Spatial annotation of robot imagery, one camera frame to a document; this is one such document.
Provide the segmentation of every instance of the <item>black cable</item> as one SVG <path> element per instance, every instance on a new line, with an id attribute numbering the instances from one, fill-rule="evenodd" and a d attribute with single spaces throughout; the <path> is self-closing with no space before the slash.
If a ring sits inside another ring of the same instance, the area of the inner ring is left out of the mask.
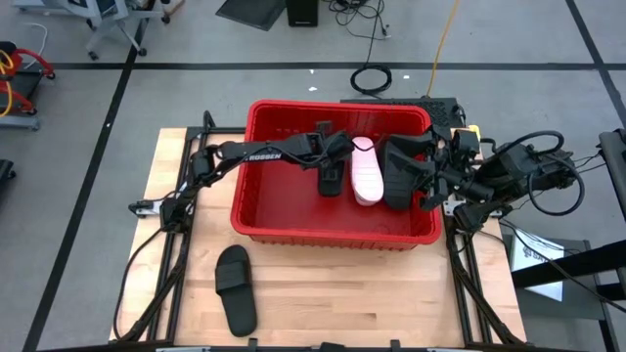
<path id="1" fill-rule="evenodd" d="M 380 17 L 380 4 L 384 4 L 384 0 L 379 0 L 379 4 L 376 8 L 377 18 Z M 372 29 L 372 36 L 370 38 L 370 49 L 368 50 L 368 59 L 365 61 L 365 63 L 363 64 L 361 68 L 357 69 L 356 71 L 354 71 L 354 73 L 352 73 L 352 76 L 350 76 L 350 85 L 355 91 L 361 94 L 369 95 L 371 97 L 380 99 L 380 97 L 378 97 L 377 94 L 389 89 L 389 87 L 391 86 L 391 82 L 393 81 L 393 78 L 391 76 L 391 69 L 389 69 L 389 67 L 383 66 L 383 65 L 370 65 L 370 57 L 372 56 L 372 47 L 374 45 L 376 27 L 378 23 L 379 22 L 376 19 L 374 19 L 374 28 Z M 361 72 L 364 72 L 369 69 L 378 70 L 386 75 L 386 81 L 380 87 L 366 89 L 366 88 L 360 87 L 356 83 L 356 76 L 358 76 Z"/>
<path id="2" fill-rule="evenodd" d="M 583 166 L 587 165 L 587 164 L 589 163 L 589 161 L 591 161 L 591 160 L 595 159 L 595 158 L 596 158 L 596 157 L 598 157 L 598 156 L 600 156 L 600 152 L 597 152 L 595 155 L 585 156 L 585 157 L 581 157 L 581 158 L 579 158 L 579 159 L 572 160 L 572 162 L 576 163 L 576 162 L 578 162 L 578 161 L 581 161 L 581 160 L 585 160 L 585 159 L 586 159 L 586 160 L 585 160 L 585 162 L 583 162 L 582 164 L 580 164 L 580 165 L 576 166 L 576 168 L 581 168 L 581 167 L 583 167 Z"/>
<path id="3" fill-rule="evenodd" d="M 539 203 L 537 203 L 537 200 L 535 199 L 535 195 L 533 194 L 532 181 L 533 181 L 533 178 L 535 176 L 535 173 L 533 172 L 530 175 L 528 175 L 527 182 L 526 182 L 526 187 L 528 189 L 528 196 L 530 198 L 530 201 L 535 206 L 535 208 L 537 208 L 537 210 L 539 210 L 542 213 L 547 214 L 547 215 L 564 216 L 564 215 L 570 214 L 574 210 L 578 209 L 580 204 L 583 202 L 583 199 L 585 198 L 585 183 L 583 182 L 582 177 L 580 177 L 579 172 L 576 171 L 574 166 L 568 164 L 567 162 L 565 162 L 562 159 L 559 159 L 559 158 L 551 156 L 551 155 L 546 155 L 546 157 L 551 159 L 551 160 L 553 160 L 553 161 L 555 161 L 555 162 L 557 162 L 557 163 L 559 163 L 559 164 L 561 164 L 561 165 L 563 165 L 563 166 L 565 166 L 574 175 L 574 177 L 576 178 L 576 181 L 578 182 L 578 199 L 576 200 L 574 205 L 572 205 L 569 209 L 566 209 L 564 211 L 550 211 L 550 210 L 546 210 L 541 205 L 539 205 Z"/>
<path id="4" fill-rule="evenodd" d="M 352 142 L 352 146 L 354 146 L 354 149 L 356 149 L 358 151 L 367 152 L 367 151 L 370 151 L 370 150 L 376 148 L 380 143 L 382 143 L 383 140 L 384 140 L 384 136 L 380 136 L 380 138 L 375 143 L 373 143 L 371 146 L 369 146 L 367 148 L 361 148 L 354 142 Z"/>
<path id="5" fill-rule="evenodd" d="M 514 230 L 514 235 L 517 237 L 517 239 L 528 249 L 532 250 L 533 252 L 535 252 L 537 255 L 539 255 L 540 257 L 542 257 L 546 262 L 550 263 L 550 265 L 552 265 L 555 269 L 557 269 L 558 272 L 560 272 L 561 275 L 563 275 L 564 278 L 571 280 L 573 283 L 583 287 L 586 291 L 588 291 L 589 293 L 593 294 L 600 302 L 608 304 L 610 306 L 612 306 L 613 308 L 617 309 L 618 311 L 622 312 L 622 313 L 626 313 L 626 308 L 620 306 L 619 304 L 611 301 L 610 299 L 598 294 L 597 292 L 594 292 L 592 289 L 586 287 L 583 283 L 579 282 L 578 280 L 576 280 L 574 277 L 572 277 L 571 275 L 567 274 L 566 271 L 564 271 L 561 266 L 557 263 L 555 263 L 555 261 L 551 258 L 548 258 L 547 256 L 543 255 L 542 253 L 540 253 L 539 251 L 537 251 L 536 249 L 534 249 L 533 247 L 529 246 L 528 244 L 526 244 L 526 242 L 519 236 L 519 234 L 517 233 L 517 231 Z"/>
<path id="6" fill-rule="evenodd" d="M 176 191 L 174 190 L 174 191 L 170 191 L 170 192 L 168 192 L 168 193 L 167 193 L 167 195 L 165 195 L 165 196 L 163 196 L 163 197 L 161 197 L 161 198 L 156 198 L 156 199 L 142 199 L 142 200 L 144 200 L 144 201 L 162 201 L 162 200 L 165 200 L 166 198 L 168 198 L 169 196 L 171 196 L 171 195 L 173 195 L 173 194 L 175 194 L 175 193 L 176 193 Z"/>
<path id="7" fill-rule="evenodd" d="M 500 226 L 507 227 L 507 228 L 509 228 L 509 229 L 511 229 L 513 231 L 517 231 L 517 230 L 523 231 L 516 224 L 512 223 L 511 221 L 509 221 L 507 219 L 500 219 L 500 221 L 505 221 L 505 223 L 501 222 Z M 551 243 L 543 241 L 540 237 L 538 237 L 536 235 L 529 234 L 529 233 L 527 233 L 525 231 L 523 231 L 523 233 L 527 237 L 529 237 L 533 242 L 539 243 L 539 245 L 541 245 L 541 246 L 543 246 L 545 248 L 552 249 L 552 250 L 562 250 L 562 251 L 568 253 L 569 255 L 574 255 L 574 254 L 580 253 L 580 250 L 578 250 L 576 248 L 565 248 L 565 247 L 562 247 L 562 246 L 556 246 L 556 245 L 553 245 Z"/>
<path id="8" fill-rule="evenodd" d="M 145 240 L 139 247 L 137 247 L 137 249 L 135 249 L 135 252 L 133 253 L 133 255 L 130 256 L 128 263 L 126 264 L 124 274 L 121 277 L 121 287 L 119 288 L 119 295 L 117 296 L 117 303 L 115 304 L 115 312 L 113 314 L 113 333 L 115 334 L 115 338 L 117 339 L 121 339 L 121 334 L 117 329 L 117 315 L 119 314 L 119 306 L 121 306 L 121 300 L 124 296 L 124 289 L 126 288 L 126 279 L 128 277 L 128 271 L 130 270 L 130 266 L 133 264 L 133 261 L 135 261 L 135 258 L 137 257 L 139 252 L 141 252 L 142 249 L 146 247 L 146 245 L 150 244 L 150 242 L 152 242 L 162 231 L 163 228 L 160 228 L 156 230 L 156 232 L 154 232 L 152 235 L 150 235 L 147 240 Z"/>
<path id="9" fill-rule="evenodd" d="M 546 191 L 541 191 L 540 193 L 538 193 L 538 194 L 537 194 L 537 196 L 535 196 L 535 198 L 537 198 L 537 197 L 541 196 L 544 192 L 546 192 Z M 511 211 L 514 211 L 514 210 L 520 210 L 520 209 L 521 209 L 523 206 L 525 206 L 525 205 L 526 205 L 529 201 L 530 201 L 530 198 L 529 198 L 529 199 L 527 199 L 527 200 L 525 200 L 525 201 L 524 201 L 524 202 L 523 202 L 520 206 L 518 206 L 517 208 L 513 208 L 513 210 L 511 210 Z"/>
<path id="10" fill-rule="evenodd" d="M 463 241 L 464 241 L 463 246 L 460 249 L 458 249 L 457 251 L 455 251 L 454 253 L 455 254 L 459 254 L 459 253 L 463 252 L 464 250 L 466 250 L 468 248 L 468 246 L 470 245 L 471 240 L 473 240 L 473 236 L 475 234 L 476 233 L 470 234 L 469 235 L 469 239 L 463 238 Z"/>
<path id="11" fill-rule="evenodd" d="M 479 234 L 481 234 L 481 235 L 484 235 L 484 236 L 487 236 L 487 237 L 490 237 L 490 238 L 492 238 L 492 239 L 498 240 L 498 242 L 501 242 L 501 243 L 502 243 L 502 245 L 507 245 L 507 244 L 505 243 L 505 241 L 504 241 L 504 240 L 502 240 L 501 238 L 497 237 L 497 236 L 496 236 L 496 235 L 494 235 L 494 234 L 489 234 L 489 233 L 484 232 L 484 231 L 482 231 L 482 230 L 478 230 L 478 231 L 477 231 L 477 233 L 479 233 Z"/>
<path id="12" fill-rule="evenodd" d="M 603 163 L 601 163 L 600 165 L 596 165 L 596 166 L 594 166 L 594 167 L 590 167 L 590 168 L 588 168 L 588 169 L 578 171 L 578 173 L 583 173 L 583 172 L 587 172 L 587 171 L 595 170 L 595 169 L 597 169 L 597 168 L 599 168 L 599 167 L 603 167 L 603 166 L 605 166 L 605 165 L 606 165 L 606 163 L 605 163 L 605 162 L 603 162 Z"/>
<path id="13" fill-rule="evenodd" d="M 352 30 L 350 30 L 349 24 L 352 23 L 352 21 L 356 18 L 357 15 L 361 16 L 364 19 L 367 20 L 371 20 L 371 19 L 375 19 L 377 22 L 380 22 L 380 31 L 382 32 L 383 38 L 376 38 L 374 37 L 374 40 L 386 40 L 387 38 L 387 29 L 389 28 L 389 25 L 385 25 L 382 22 L 382 12 L 384 12 L 384 1 L 382 1 L 382 5 L 380 7 L 379 10 L 377 10 L 377 8 L 371 6 L 371 5 L 367 5 L 367 1 L 368 0 L 323 0 L 324 2 L 329 3 L 329 11 L 334 12 L 335 13 L 335 22 L 340 25 L 345 27 L 345 29 L 347 30 L 348 33 L 350 33 L 350 35 L 357 37 L 357 38 L 364 38 L 364 39 L 372 39 L 371 36 L 369 35 L 363 35 L 363 34 L 356 34 L 354 32 L 352 32 Z M 367 15 L 365 13 L 363 13 L 363 9 L 371 9 L 372 11 L 374 11 L 373 15 Z M 339 19 L 340 15 L 345 15 L 345 22 L 342 22 Z"/>
<path id="14" fill-rule="evenodd" d="M 506 144 L 502 149 L 498 150 L 492 157 L 506 153 L 509 149 L 511 149 L 514 146 L 520 144 L 521 142 L 525 142 L 525 141 L 527 141 L 529 139 L 542 137 L 542 136 L 557 137 L 557 139 L 559 141 L 557 142 L 557 145 L 554 146 L 553 148 L 550 148 L 550 149 L 544 150 L 544 151 L 539 151 L 539 152 L 533 151 L 533 152 L 530 152 L 531 154 L 538 156 L 538 155 L 554 153 L 554 152 L 558 151 L 563 146 L 563 143 L 565 143 L 565 138 L 563 137 L 562 134 L 560 134 L 557 131 L 537 131 L 537 132 L 533 132 L 533 133 L 528 133 L 527 135 L 521 136 L 521 137 L 517 138 L 516 140 Z"/>
<path id="15" fill-rule="evenodd" d="M 480 143 L 486 143 L 491 145 L 491 152 L 494 154 L 498 149 L 498 145 L 496 144 L 496 140 L 493 138 L 481 138 Z"/>

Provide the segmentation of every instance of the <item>office chair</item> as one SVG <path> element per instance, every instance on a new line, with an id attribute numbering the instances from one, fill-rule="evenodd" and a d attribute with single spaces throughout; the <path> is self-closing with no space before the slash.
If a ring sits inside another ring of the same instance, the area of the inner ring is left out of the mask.
<path id="1" fill-rule="evenodd" d="M 24 1 L 14 0 L 14 6 L 22 10 L 34 9 L 36 6 L 27 7 Z M 163 23 L 169 23 L 169 16 L 163 10 L 162 4 L 168 4 L 170 0 L 156 0 L 150 11 L 142 9 L 140 0 L 40 0 L 39 10 L 63 9 L 72 15 L 86 19 L 87 25 L 94 31 L 89 42 L 85 46 L 91 60 L 98 60 L 98 55 L 94 51 L 96 45 L 109 35 L 116 27 L 119 28 L 132 44 L 139 56 L 146 56 L 148 51 L 142 48 L 133 35 L 125 28 L 129 20 L 141 20 L 160 18 Z"/>

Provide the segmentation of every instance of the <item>wooden tabletop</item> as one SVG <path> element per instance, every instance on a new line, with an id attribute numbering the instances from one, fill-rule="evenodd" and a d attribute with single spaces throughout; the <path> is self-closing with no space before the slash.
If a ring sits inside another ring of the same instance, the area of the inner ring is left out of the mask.
<path id="1" fill-rule="evenodd" d="M 145 198 L 172 191 L 186 129 L 161 129 Z M 210 144 L 240 141 L 243 135 L 214 135 Z M 314 346 L 323 341 L 350 347 L 461 347 L 463 338 L 445 235 L 431 245 L 403 252 L 272 245 L 239 235 L 230 224 L 237 181 L 231 172 L 199 194 L 191 252 L 183 288 L 177 345 Z M 131 252 L 159 227 L 157 216 L 138 221 Z M 485 232 L 501 236 L 496 220 Z M 130 329 L 153 298 L 165 234 L 148 245 L 130 269 L 118 324 Z M 215 293 L 217 257 L 232 244 L 250 256 L 258 314 L 248 337 L 230 334 Z M 473 239 L 485 298 L 502 321 L 525 339 L 506 252 L 486 236 Z M 470 297 L 473 338 L 480 340 Z M 170 302 L 164 303 L 158 336 L 164 337 Z"/>

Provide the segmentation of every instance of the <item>black sandal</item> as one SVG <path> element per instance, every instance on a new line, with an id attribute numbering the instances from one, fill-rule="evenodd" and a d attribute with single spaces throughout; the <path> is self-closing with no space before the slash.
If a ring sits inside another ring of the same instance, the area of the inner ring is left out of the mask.
<path id="1" fill-rule="evenodd" d="M 242 246 L 231 245 L 219 255 L 215 267 L 215 292 L 222 297 L 231 333 L 237 337 L 251 334 L 256 329 L 256 306 L 250 259 Z"/>

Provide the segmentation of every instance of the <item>gray floor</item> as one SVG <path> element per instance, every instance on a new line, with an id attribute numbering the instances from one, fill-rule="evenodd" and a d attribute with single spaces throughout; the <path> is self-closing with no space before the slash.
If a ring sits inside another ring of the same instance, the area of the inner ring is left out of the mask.
<path id="1" fill-rule="evenodd" d="M 373 61 L 430 62 L 452 0 L 387 1 L 383 19 L 391 38 L 376 42 Z M 361 62 L 368 40 L 337 26 L 322 4 L 320 26 L 290 28 L 283 14 L 269 32 L 213 14 L 221 1 L 187 0 L 169 26 L 151 22 L 139 63 Z M 626 27 L 620 0 L 578 1 L 603 59 L 626 63 Z M 21 14 L 0 4 L 0 32 L 20 46 L 38 50 L 40 22 L 50 29 L 44 56 L 54 63 L 88 62 L 83 45 L 90 33 L 72 18 Z M 352 30 L 369 33 L 371 23 Z M 121 36 L 108 40 L 101 62 L 122 63 L 129 46 Z M 448 63 L 591 63 L 592 58 L 563 0 L 464 1 L 443 51 Z M 259 99 L 337 102 L 360 98 L 349 85 L 352 70 L 133 70 L 111 128 L 102 164 L 70 254 L 67 269 L 39 348 L 104 343 L 136 219 L 126 205 L 144 192 L 157 132 L 162 127 L 201 123 L 210 110 L 220 126 L 242 126 L 248 107 Z M 424 93 L 429 70 L 393 72 L 383 96 L 410 98 Z M 610 73 L 626 92 L 626 72 Z M 38 95 L 42 128 L 36 133 L 0 130 L 0 155 L 20 173 L 0 203 L 0 350 L 22 349 L 37 304 L 64 236 L 68 218 L 103 128 L 120 71 L 63 70 Z M 374 85 L 374 73 L 363 85 Z M 622 123 L 596 71 L 441 70 L 431 96 L 455 96 L 469 122 L 499 141 L 538 129 L 556 129 L 566 148 L 595 152 L 602 131 Z M 624 220 L 602 169 L 584 174 L 587 197 L 576 213 L 550 218 L 527 205 L 511 215 L 539 235 L 589 239 L 593 246 L 623 240 Z M 575 190 L 543 195 L 546 206 L 569 206 Z M 617 330 L 626 319 L 612 314 Z M 603 350 L 597 325 L 526 317 L 531 341 L 542 346 Z M 621 346 L 626 340 L 621 336 Z"/>

